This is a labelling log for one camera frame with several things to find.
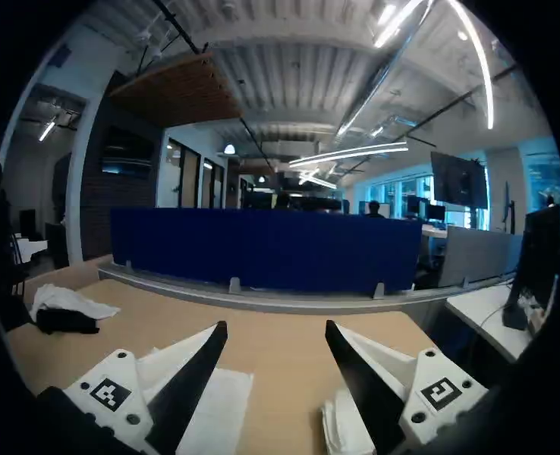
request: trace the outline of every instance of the exposed ductwork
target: exposed ductwork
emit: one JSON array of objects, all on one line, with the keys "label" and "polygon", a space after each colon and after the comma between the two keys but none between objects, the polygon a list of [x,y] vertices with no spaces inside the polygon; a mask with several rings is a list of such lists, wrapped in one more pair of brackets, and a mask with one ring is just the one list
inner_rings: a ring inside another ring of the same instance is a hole
[{"label": "exposed ductwork", "polygon": [[[379,91],[383,83],[387,80],[390,71],[395,67],[398,60],[410,44],[411,40],[413,39],[415,33],[420,29],[421,25],[425,21],[426,17],[429,14],[429,11],[433,5],[434,0],[428,0],[425,2],[424,0],[411,0],[409,5],[414,5],[414,7],[418,10],[419,14],[411,15],[407,20],[402,23],[394,24],[396,27],[396,32],[400,36],[401,34],[407,34],[407,38],[404,43],[394,52],[391,60],[387,64],[382,64],[381,67],[377,69],[373,77],[371,77],[369,83],[364,88],[361,95],[356,99],[354,104],[348,110],[348,113],[344,116],[343,121],[339,125],[337,129],[337,134],[335,135],[335,142],[341,142],[341,138],[343,135],[348,131],[351,125],[354,123],[358,115],[364,110],[370,100],[375,96],[375,94]],[[426,7],[420,6],[421,3],[426,3]]]}]

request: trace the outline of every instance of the television screen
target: television screen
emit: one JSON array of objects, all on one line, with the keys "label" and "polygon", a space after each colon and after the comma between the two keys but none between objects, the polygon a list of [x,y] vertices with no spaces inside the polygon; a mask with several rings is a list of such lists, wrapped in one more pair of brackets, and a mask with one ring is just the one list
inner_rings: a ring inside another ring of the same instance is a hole
[{"label": "television screen", "polygon": [[154,145],[130,131],[110,127],[101,151],[101,170],[148,178],[152,167]]},{"label": "television screen", "polygon": [[474,161],[432,152],[434,199],[487,209],[484,167]]}]

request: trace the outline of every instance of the table surface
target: table surface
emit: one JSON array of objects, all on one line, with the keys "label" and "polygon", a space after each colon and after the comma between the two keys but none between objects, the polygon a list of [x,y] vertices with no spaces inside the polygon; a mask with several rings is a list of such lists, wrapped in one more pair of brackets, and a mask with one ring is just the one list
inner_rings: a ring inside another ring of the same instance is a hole
[{"label": "table surface", "polygon": [[[118,306],[99,321],[96,335],[45,335],[33,325],[8,334],[18,368],[30,390],[66,388],[113,350],[137,357],[225,320],[228,342],[220,368],[254,373],[237,453],[326,453],[320,407],[345,387],[324,338],[324,315],[262,313],[173,299],[113,280],[80,291]],[[433,345],[402,312],[336,315],[337,323],[409,355]]]},{"label": "table surface", "polygon": [[424,224],[421,227],[421,233],[428,237],[436,237],[439,239],[445,239],[448,236],[448,232],[446,229],[437,229],[433,227],[431,224]]},{"label": "table surface", "polygon": [[447,299],[447,307],[507,360],[514,362],[531,341],[528,331],[505,327],[501,308],[508,301],[510,289],[505,284],[486,287]]}]

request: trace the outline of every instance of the monitor stand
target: monitor stand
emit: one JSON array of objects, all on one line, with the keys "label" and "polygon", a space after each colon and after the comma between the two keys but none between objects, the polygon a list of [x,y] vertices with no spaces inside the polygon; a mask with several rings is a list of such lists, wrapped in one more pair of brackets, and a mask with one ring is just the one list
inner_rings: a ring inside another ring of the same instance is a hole
[{"label": "monitor stand", "polygon": [[529,321],[527,314],[518,305],[520,291],[516,289],[516,287],[516,283],[513,283],[510,291],[510,297],[508,297],[508,302],[505,304],[503,309],[502,322],[505,327],[524,331],[527,330]]}]

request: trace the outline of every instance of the blue partition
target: blue partition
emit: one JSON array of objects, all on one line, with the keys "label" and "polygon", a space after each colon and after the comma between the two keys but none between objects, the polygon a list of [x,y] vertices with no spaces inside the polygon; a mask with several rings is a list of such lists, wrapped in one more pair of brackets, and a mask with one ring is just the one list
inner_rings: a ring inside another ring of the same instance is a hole
[{"label": "blue partition", "polygon": [[281,210],[112,210],[117,264],[178,278],[315,293],[411,288],[412,221]]}]

